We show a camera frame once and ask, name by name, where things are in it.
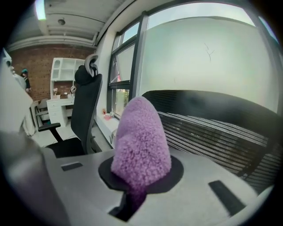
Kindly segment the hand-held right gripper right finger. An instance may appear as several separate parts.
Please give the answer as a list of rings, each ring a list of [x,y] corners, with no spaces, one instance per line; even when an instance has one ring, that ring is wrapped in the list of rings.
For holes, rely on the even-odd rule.
[[[221,181],[245,206],[257,193],[245,181],[208,158],[171,149],[184,166],[184,174],[169,192],[148,195],[132,217],[133,226],[239,226],[246,209],[231,216],[209,187]]]

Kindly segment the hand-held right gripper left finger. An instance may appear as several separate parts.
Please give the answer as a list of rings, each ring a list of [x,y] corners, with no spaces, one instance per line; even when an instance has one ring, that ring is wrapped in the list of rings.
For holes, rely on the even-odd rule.
[[[114,155],[113,150],[56,158],[51,149],[44,148],[43,155],[72,226],[133,225],[109,214],[120,204],[122,192],[109,189],[98,173],[99,165]]]

